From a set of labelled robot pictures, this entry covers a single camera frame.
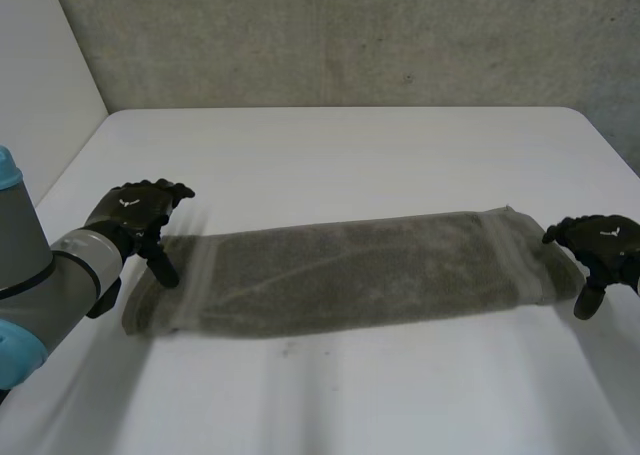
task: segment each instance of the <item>table surface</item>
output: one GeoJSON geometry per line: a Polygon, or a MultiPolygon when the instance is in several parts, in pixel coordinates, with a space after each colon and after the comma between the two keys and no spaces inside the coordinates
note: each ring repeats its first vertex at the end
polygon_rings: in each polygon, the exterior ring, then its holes
{"type": "MultiPolygon", "coordinates": [[[[126,181],[194,188],[166,233],[510,205],[640,220],[640,181],[563,108],[125,111],[38,206],[50,240],[126,181]]],[[[83,320],[0,408],[3,454],[602,454],[640,447],[640,303],[572,304],[267,341],[126,337],[83,320]]]]}

